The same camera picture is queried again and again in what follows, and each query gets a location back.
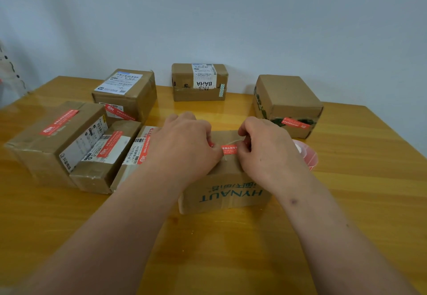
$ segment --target forearm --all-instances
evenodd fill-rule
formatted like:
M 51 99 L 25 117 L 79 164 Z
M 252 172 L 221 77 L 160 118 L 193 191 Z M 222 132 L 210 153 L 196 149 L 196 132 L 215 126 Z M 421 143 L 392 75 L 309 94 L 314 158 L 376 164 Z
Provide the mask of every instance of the forearm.
M 176 184 L 141 166 L 18 293 L 134 294 Z
M 314 176 L 278 196 L 320 294 L 417 294 Z

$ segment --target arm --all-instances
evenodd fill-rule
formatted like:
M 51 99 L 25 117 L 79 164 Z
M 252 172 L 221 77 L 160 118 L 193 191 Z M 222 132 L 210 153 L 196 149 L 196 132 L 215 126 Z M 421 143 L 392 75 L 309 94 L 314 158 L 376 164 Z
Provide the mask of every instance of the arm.
M 211 126 L 192 113 L 153 133 L 147 161 L 15 294 L 134 294 L 180 193 L 221 159 Z
M 250 117 L 239 134 L 246 136 L 238 145 L 242 167 L 285 210 L 319 294 L 418 294 L 345 217 L 286 130 Z

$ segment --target wooden table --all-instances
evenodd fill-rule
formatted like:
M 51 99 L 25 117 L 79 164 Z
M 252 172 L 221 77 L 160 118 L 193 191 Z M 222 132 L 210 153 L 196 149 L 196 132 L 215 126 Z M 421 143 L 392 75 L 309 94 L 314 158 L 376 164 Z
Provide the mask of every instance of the wooden table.
M 99 80 L 58 77 L 0 111 L 0 142 L 66 100 L 92 101 Z M 213 130 L 235 130 L 253 115 L 252 96 L 177 102 L 157 87 L 147 125 L 193 111 Z M 319 155 L 315 175 L 345 212 L 427 294 L 427 160 L 364 106 L 325 103 L 307 140 Z M 105 195 L 36 187 L 0 149 L 0 286 L 18 283 L 105 201 Z M 298 239 L 279 204 L 182 216 L 174 206 L 142 280 L 140 294 L 312 294 Z

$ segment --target cardboard box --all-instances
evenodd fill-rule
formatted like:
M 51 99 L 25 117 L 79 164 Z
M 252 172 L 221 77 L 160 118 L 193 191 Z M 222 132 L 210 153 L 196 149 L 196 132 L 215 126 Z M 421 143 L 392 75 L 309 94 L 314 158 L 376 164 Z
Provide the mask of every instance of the cardboard box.
M 125 181 L 132 174 L 138 165 L 143 163 L 147 157 L 149 147 L 149 135 L 155 126 L 143 126 L 133 142 L 125 160 L 123 161 L 116 178 L 111 184 L 111 190 L 114 192 L 119 184 Z
M 100 104 L 65 102 L 5 144 L 37 183 L 76 187 L 70 172 L 107 130 Z
M 180 101 L 223 101 L 228 72 L 223 64 L 173 64 L 173 99 Z
M 70 174 L 73 182 L 85 192 L 111 194 L 110 186 L 140 128 L 141 123 L 132 120 L 113 123 Z
M 307 138 L 322 114 L 323 104 L 298 76 L 260 75 L 253 105 L 259 119 L 284 127 L 292 138 Z
M 224 157 L 204 178 L 187 187 L 179 198 L 179 212 L 192 214 L 229 207 L 267 203 L 271 194 L 243 171 L 235 142 L 237 131 L 212 131 L 212 141 L 222 145 Z
M 116 69 L 92 91 L 92 97 L 105 105 L 109 126 L 117 120 L 144 123 L 157 99 L 154 72 Z

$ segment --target red sticker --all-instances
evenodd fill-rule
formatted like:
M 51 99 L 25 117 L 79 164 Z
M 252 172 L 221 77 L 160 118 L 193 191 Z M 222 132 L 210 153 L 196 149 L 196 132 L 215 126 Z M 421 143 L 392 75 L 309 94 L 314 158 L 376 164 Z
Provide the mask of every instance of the red sticker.
M 123 120 L 133 120 L 133 121 L 135 121 L 135 118 L 133 118 L 130 115 L 126 114 L 125 112 L 119 110 L 118 108 L 115 108 L 111 104 L 106 104 L 105 105 L 105 109 L 108 112 L 113 113 L 114 115 L 117 115 L 117 116 L 121 117 Z
M 144 145 L 141 150 L 141 154 L 139 155 L 137 164 L 143 163 L 147 159 L 148 154 L 148 148 L 150 147 L 150 139 L 151 139 L 151 132 L 154 130 L 154 128 L 151 128 L 147 133 L 147 138 L 145 139 Z
M 287 126 L 294 126 L 296 128 L 302 128 L 302 129 L 308 129 L 308 128 L 310 128 L 309 124 L 302 123 L 300 121 L 297 121 L 297 120 L 294 120 L 294 119 L 291 119 L 291 118 L 284 118 L 282 120 L 282 124 L 285 124 Z
M 66 124 L 74 115 L 77 114 L 77 112 L 78 110 L 68 110 L 66 113 L 57 118 L 50 126 L 40 132 L 40 134 L 44 136 L 50 136 L 52 133 Z
M 98 153 L 97 157 L 106 158 L 113 150 L 116 143 L 119 141 L 120 137 L 123 135 L 123 131 L 114 131 L 107 142 L 104 144 L 104 147 Z
M 235 155 L 238 152 L 238 147 L 235 144 L 226 144 L 221 146 L 224 155 Z

